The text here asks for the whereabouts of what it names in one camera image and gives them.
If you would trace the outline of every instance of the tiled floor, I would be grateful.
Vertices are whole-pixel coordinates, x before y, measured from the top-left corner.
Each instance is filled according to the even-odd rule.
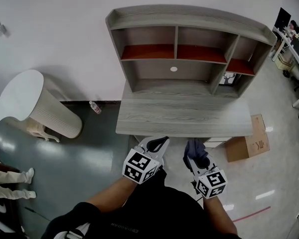
[[[292,108],[297,94],[268,59],[243,97],[251,114],[262,114],[266,127],[273,128],[268,132],[271,150],[227,163],[223,147],[208,149],[229,180],[220,199],[233,220],[270,207],[235,223],[241,238],[284,239],[291,230],[291,239],[299,233],[295,219],[299,211],[299,110]],[[52,219],[102,190],[121,173],[128,137],[115,134],[118,107],[106,107],[100,116],[88,107],[73,109],[84,118],[84,131],[75,140],[63,138],[61,144],[0,125],[1,159],[21,170],[36,169],[31,188],[37,191],[37,199],[19,202],[31,238],[39,238],[48,221],[22,206]],[[166,184],[195,197],[192,175],[182,162],[186,142],[185,138],[170,141],[165,154]]]

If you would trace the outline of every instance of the black t-shirt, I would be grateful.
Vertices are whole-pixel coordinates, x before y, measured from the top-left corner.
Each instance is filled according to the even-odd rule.
[[[138,185],[125,205],[111,213],[102,214],[92,204],[79,203],[66,215],[52,220],[42,239],[53,239],[58,233],[76,229],[85,223],[90,223],[85,239],[124,235],[128,239],[164,235],[197,236],[201,239],[239,238],[219,234],[193,198],[155,180]]]

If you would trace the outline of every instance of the white pants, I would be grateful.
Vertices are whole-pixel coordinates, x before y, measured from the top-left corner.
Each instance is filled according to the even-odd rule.
[[[15,173],[15,172],[1,172],[0,171],[0,184],[4,183],[29,183],[31,178],[25,173]],[[3,188],[0,186],[0,198],[8,199],[19,199],[19,198],[31,198],[31,192],[27,190],[14,190],[8,188]]]

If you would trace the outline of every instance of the plastic water bottle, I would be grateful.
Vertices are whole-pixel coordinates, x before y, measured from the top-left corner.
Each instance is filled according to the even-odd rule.
[[[93,109],[93,111],[96,112],[96,114],[100,114],[102,112],[100,107],[98,107],[98,105],[95,102],[90,101],[89,104],[90,104],[90,107]]]

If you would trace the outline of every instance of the red shelf panel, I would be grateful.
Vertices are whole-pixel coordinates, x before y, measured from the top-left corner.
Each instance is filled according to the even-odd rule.
[[[226,72],[245,74],[251,76],[255,75],[253,69],[249,66],[248,61],[241,60],[241,59],[230,60]]]
[[[131,45],[124,48],[121,59],[174,58],[173,44]]]
[[[226,63],[221,49],[195,45],[178,45],[177,58]]]

